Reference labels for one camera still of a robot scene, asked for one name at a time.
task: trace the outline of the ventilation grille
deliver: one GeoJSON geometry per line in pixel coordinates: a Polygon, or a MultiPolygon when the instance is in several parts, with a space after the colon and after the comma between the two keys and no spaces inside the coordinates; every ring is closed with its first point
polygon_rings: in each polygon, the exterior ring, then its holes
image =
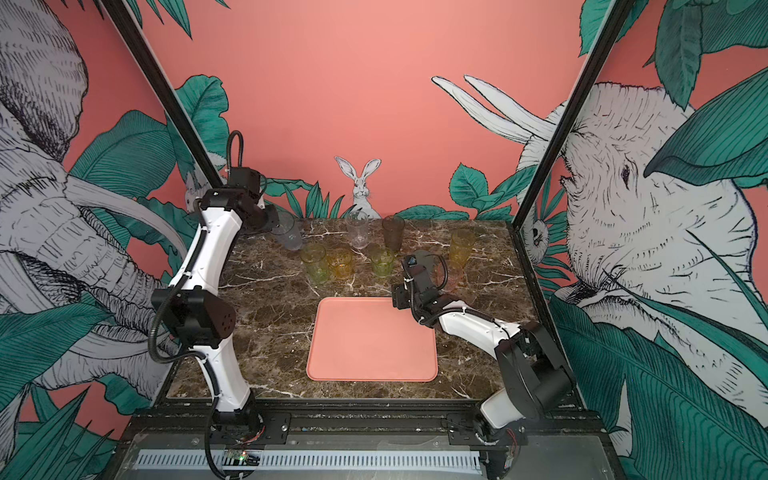
{"type": "MultiPolygon", "coordinates": [[[[221,467],[223,452],[212,452],[221,467]]],[[[333,450],[249,450],[259,458],[258,466],[237,465],[227,458],[226,470],[429,470],[431,472],[476,473],[482,475],[479,452],[417,451],[333,451],[333,450]]],[[[135,469],[207,469],[205,453],[198,450],[142,449],[135,469]]]]}

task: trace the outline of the plastic cup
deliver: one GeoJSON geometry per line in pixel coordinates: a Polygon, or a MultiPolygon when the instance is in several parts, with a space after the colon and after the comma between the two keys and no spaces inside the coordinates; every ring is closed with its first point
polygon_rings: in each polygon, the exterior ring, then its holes
{"type": "Polygon", "coordinates": [[[370,243],[368,217],[346,218],[347,241],[352,248],[362,250],[370,243]]]}
{"type": "Polygon", "coordinates": [[[406,221],[397,215],[382,218],[384,245],[393,252],[399,252],[402,248],[402,232],[405,228],[406,221]]]}
{"type": "Polygon", "coordinates": [[[352,251],[349,248],[336,248],[331,250],[328,264],[331,266],[333,276],[338,279],[345,279],[352,276],[354,266],[352,263],[352,251]]]}
{"type": "Polygon", "coordinates": [[[472,248],[476,241],[475,232],[469,228],[459,228],[451,233],[450,260],[462,267],[467,264],[472,255],[472,248]]]}
{"type": "Polygon", "coordinates": [[[376,247],[371,252],[371,267],[373,274],[378,278],[386,278],[392,275],[395,266],[395,252],[387,247],[376,247]]]}
{"type": "Polygon", "coordinates": [[[326,248],[319,243],[309,242],[301,247],[301,261],[312,283],[321,285],[330,278],[326,248]]]}
{"type": "MultiPolygon", "coordinates": [[[[464,279],[464,269],[453,260],[446,260],[445,264],[448,267],[448,282],[442,290],[444,292],[452,292],[456,290],[458,284],[464,279]]],[[[440,286],[445,279],[443,275],[442,263],[435,261],[435,268],[432,270],[432,282],[435,286],[440,286]]]]}
{"type": "Polygon", "coordinates": [[[272,236],[275,237],[277,243],[291,251],[301,248],[303,244],[301,230],[293,215],[288,212],[279,211],[277,212],[277,218],[278,225],[272,229],[272,236]]]}

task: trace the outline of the gray cup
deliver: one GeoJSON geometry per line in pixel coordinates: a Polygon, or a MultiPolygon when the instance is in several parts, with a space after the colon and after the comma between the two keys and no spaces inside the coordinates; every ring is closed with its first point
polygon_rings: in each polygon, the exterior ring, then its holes
{"type": "Polygon", "coordinates": [[[272,235],[277,243],[291,251],[300,249],[303,241],[296,219],[293,218],[293,215],[282,210],[277,212],[277,218],[279,224],[272,229],[272,235]]]}

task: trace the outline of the pink tray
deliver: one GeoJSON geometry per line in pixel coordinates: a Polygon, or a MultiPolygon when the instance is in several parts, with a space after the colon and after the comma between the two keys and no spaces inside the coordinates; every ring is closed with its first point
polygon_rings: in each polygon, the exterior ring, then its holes
{"type": "Polygon", "coordinates": [[[317,306],[306,374],[312,380],[429,382],[437,376],[435,330],[391,298],[328,297],[317,306]]]}

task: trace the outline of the brown marble surface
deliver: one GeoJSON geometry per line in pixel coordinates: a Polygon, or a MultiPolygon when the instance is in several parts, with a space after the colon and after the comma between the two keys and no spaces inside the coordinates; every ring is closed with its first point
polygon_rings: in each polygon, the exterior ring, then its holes
{"type": "MultiPolygon", "coordinates": [[[[401,253],[428,250],[447,256],[451,230],[471,227],[478,235],[466,278],[453,291],[477,310],[506,321],[536,319],[535,309],[501,221],[408,220],[401,253]]],[[[326,248],[348,246],[344,220],[304,220],[305,241],[326,248]]],[[[431,382],[316,382],[306,375],[318,302],[327,296],[389,296],[402,282],[402,269],[388,279],[371,273],[369,253],[383,242],[380,222],[371,226],[371,244],[355,253],[347,280],[311,285],[297,252],[269,234],[243,236],[221,275],[219,295],[237,309],[233,345],[243,377],[259,397],[484,399],[502,387],[495,359],[464,339],[435,332],[437,377],[431,382]]],[[[185,359],[168,396],[208,396],[200,367],[185,359]]]]}

